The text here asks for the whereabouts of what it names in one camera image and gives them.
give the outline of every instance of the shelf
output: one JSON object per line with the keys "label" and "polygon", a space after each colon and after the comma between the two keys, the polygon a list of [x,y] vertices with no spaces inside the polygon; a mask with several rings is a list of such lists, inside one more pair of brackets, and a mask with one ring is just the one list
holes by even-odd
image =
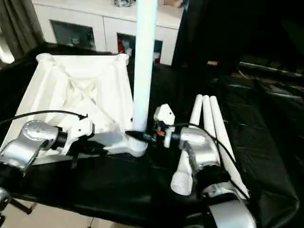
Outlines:
{"label": "shelf", "polygon": [[[137,21],[136,3],[130,7],[117,7],[114,0],[32,0],[33,4],[62,8],[129,21]],[[156,25],[179,29],[183,8],[158,6]]]}

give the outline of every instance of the floor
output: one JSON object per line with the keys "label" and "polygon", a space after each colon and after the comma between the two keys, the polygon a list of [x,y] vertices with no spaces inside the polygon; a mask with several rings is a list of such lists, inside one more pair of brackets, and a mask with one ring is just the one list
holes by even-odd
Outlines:
{"label": "floor", "polygon": [[[19,201],[28,207],[32,205],[31,202]],[[6,220],[1,228],[88,228],[92,222],[91,217],[40,204],[35,207],[30,215],[12,205],[8,205],[2,214],[6,216]],[[131,227],[95,218],[91,228]]]}

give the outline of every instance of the white cylinder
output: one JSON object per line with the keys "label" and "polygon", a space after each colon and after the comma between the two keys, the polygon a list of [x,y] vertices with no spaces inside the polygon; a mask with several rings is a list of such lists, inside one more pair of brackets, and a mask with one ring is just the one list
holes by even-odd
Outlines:
{"label": "white cylinder", "polygon": [[[203,96],[197,95],[190,117],[191,124],[199,125],[200,123],[202,101]],[[181,151],[179,165],[171,180],[171,189],[180,195],[188,196],[191,194],[192,185],[192,168],[189,163],[189,155],[183,150]]]}
{"label": "white cylinder", "polygon": [[[137,31],[135,46],[133,129],[145,131],[147,127],[152,63],[157,16],[157,0],[137,1]],[[129,141],[136,157],[144,155],[147,143]]]}
{"label": "white cylinder", "polygon": [[202,104],[203,104],[203,95],[198,94],[195,98],[194,106],[193,106],[191,117],[190,117],[191,124],[199,125]]}
{"label": "white cylinder", "polygon": [[[212,110],[214,127],[215,127],[217,139],[227,148],[228,152],[231,154],[231,156],[235,160],[235,157],[234,157],[234,154],[232,151],[232,147],[230,144],[230,140],[229,140],[229,137],[228,137],[225,125],[224,125],[223,117],[222,117],[222,114],[219,109],[218,100],[215,96],[210,97],[210,104],[211,104],[211,110]],[[219,146],[219,152],[222,156],[224,167],[229,172],[231,179],[239,186],[239,188],[247,196],[249,196],[248,190],[247,190],[246,186],[244,185],[239,172],[237,171],[236,167],[234,166],[234,164],[232,163],[232,161],[230,160],[230,158],[228,157],[228,155],[226,154],[226,152],[224,151],[222,146]]]}
{"label": "white cylinder", "polygon": [[204,116],[204,129],[213,137],[216,137],[210,99],[208,95],[205,95],[203,97],[203,116]]}

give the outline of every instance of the white cabinet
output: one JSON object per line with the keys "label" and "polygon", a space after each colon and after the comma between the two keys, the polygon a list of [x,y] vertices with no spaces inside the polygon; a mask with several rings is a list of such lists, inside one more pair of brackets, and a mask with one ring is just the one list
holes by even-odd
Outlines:
{"label": "white cabinet", "polygon": [[[105,40],[108,51],[118,53],[118,35],[136,36],[136,22],[104,17]],[[162,64],[171,65],[178,30],[156,26],[155,39],[161,42]]]}
{"label": "white cabinet", "polygon": [[[113,0],[32,1],[47,42],[118,53],[118,36],[136,36],[136,3],[124,8]],[[162,64],[172,63],[182,12],[158,7],[155,39]]]}
{"label": "white cabinet", "polygon": [[51,6],[34,7],[46,42],[106,51],[102,16]]}

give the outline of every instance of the table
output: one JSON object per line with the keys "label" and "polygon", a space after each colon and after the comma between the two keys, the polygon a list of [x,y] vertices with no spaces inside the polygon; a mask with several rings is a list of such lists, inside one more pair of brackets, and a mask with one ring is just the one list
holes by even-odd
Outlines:
{"label": "table", "polygon": [[[0,71],[0,119],[14,115],[37,66],[35,56],[43,52],[98,54],[44,44],[7,66]],[[132,88],[132,63],[128,74]],[[148,122],[151,124],[155,108],[163,103],[170,105],[176,123],[187,122],[196,94],[216,95],[236,160],[243,167],[241,175],[252,194],[250,207],[261,227],[298,227],[303,222],[300,181],[304,156],[300,149],[304,105],[294,96],[273,93],[266,85],[222,75],[219,69],[202,68],[198,74],[155,65]],[[1,139],[8,127],[1,127]],[[121,154],[80,159],[74,169],[71,161],[37,165],[30,168],[12,196],[129,225],[180,227],[201,205],[195,191],[183,197],[170,189],[179,156],[179,150],[149,147],[141,158]]]}

